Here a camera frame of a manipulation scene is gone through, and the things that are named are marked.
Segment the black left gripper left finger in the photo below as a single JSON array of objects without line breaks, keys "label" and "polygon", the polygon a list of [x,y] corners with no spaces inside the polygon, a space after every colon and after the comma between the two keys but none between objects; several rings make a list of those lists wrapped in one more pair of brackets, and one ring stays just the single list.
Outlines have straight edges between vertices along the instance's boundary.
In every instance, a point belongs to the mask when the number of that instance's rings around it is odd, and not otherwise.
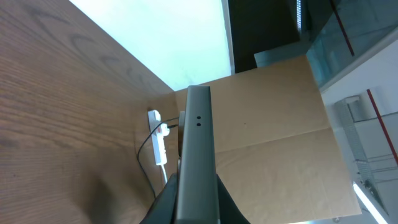
[{"label": "black left gripper left finger", "polygon": [[172,224],[177,197],[177,174],[170,176],[140,224]]}]

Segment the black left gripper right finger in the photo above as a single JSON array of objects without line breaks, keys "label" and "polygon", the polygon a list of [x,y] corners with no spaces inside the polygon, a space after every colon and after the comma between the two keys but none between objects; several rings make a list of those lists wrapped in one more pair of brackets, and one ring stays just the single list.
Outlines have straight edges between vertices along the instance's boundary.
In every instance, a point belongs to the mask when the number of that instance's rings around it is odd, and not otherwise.
[{"label": "black left gripper right finger", "polygon": [[250,224],[239,211],[239,208],[235,204],[219,176],[217,176],[217,181],[221,224]]}]

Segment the bronze Galaxy smartphone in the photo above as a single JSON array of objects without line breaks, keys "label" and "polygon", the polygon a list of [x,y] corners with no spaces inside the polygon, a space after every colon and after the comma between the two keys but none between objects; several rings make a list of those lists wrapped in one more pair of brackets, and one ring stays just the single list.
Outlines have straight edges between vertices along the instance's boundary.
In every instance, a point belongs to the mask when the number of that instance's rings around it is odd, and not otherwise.
[{"label": "bronze Galaxy smartphone", "polygon": [[209,86],[187,89],[175,223],[219,223]]}]

